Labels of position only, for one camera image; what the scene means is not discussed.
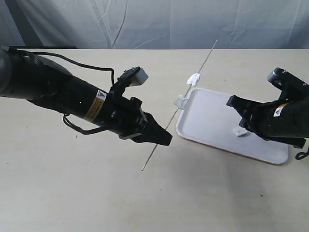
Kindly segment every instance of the white table surface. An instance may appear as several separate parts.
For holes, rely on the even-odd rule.
[[[207,50],[48,50],[113,67],[118,77],[141,66],[150,76],[126,97],[143,101],[163,127]],[[110,73],[52,58],[104,89]],[[309,81],[309,50],[214,50],[199,87],[257,101],[279,91],[268,81],[285,68]],[[306,232],[309,158],[274,166],[193,143],[175,131],[141,172],[153,144],[122,141],[111,132],[81,135],[62,115],[25,100],[0,99],[1,232]],[[92,126],[72,119],[84,127]]]

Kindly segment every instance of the warning label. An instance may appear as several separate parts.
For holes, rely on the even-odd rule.
[[[287,105],[288,103],[280,105],[274,112],[274,117],[279,117],[281,115],[282,109]]]
[[[106,99],[106,93],[98,90],[97,95],[95,97],[95,99],[93,100],[87,114],[85,115],[84,119],[92,122],[97,116],[98,113],[100,112],[104,101]]]

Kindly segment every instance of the metal rod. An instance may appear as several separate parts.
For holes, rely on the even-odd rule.
[[[203,67],[204,67],[204,65],[205,65],[205,63],[206,63],[206,61],[208,60],[209,56],[211,55],[211,53],[212,53],[214,47],[216,46],[217,42],[218,42],[218,40],[216,40],[216,42],[215,42],[214,45],[212,46],[210,52],[208,53],[206,59],[205,59],[204,62],[203,62],[201,68],[198,70],[198,72],[197,72],[198,74],[200,74],[200,72],[202,71],[202,69],[203,69]],[[185,93],[185,95],[184,95],[184,98],[186,98],[186,96],[188,95],[188,93],[189,93],[191,87],[192,87],[192,85],[190,85],[189,88],[187,89],[187,91],[186,91],[186,93]],[[173,121],[174,117],[176,116],[178,110],[179,110],[179,108],[177,108],[177,109],[175,110],[175,112],[173,113],[173,116],[170,118],[169,123],[168,123],[167,126],[165,127],[165,130],[167,130],[167,129],[169,128],[169,125],[172,123],[172,121]],[[150,155],[149,155],[147,161],[145,162],[144,166],[143,166],[142,169],[141,169],[142,171],[144,171],[146,165],[148,164],[148,162],[149,162],[151,156],[154,154],[154,152],[155,152],[155,150],[156,150],[157,147],[158,147],[158,144],[156,144],[155,147],[152,149],[152,151],[151,151],[151,153],[150,153]]]

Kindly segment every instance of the gray fabric backdrop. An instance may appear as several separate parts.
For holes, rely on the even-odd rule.
[[[309,48],[309,0],[15,1],[45,46]],[[0,43],[22,45],[1,2]]]

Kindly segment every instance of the robotic arm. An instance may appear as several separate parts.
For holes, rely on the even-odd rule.
[[[78,66],[112,73],[109,92],[97,88],[59,64],[41,55],[55,56]],[[142,85],[148,78],[140,67],[125,71],[114,82],[114,70],[84,65],[62,55],[45,52],[28,52],[1,46],[0,96],[25,99],[37,106],[63,114],[63,122],[82,134],[109,130],[119,138],[136,143],[155,143],[168,146],[172,135],[160,127],[150,113],[141,109],[142,101],[122,96],[129,86]],[[75,115],[98,127],[83,130],[68,120]]]
[[[242,117],[239,125],[264,140],[302,149],[309,138],[309,85],[286,70],[276,68],[268,81],[281,90],[278,100],[254,102],[231,96],[227,102]],[[298,153],[296,159],[308,156]]]

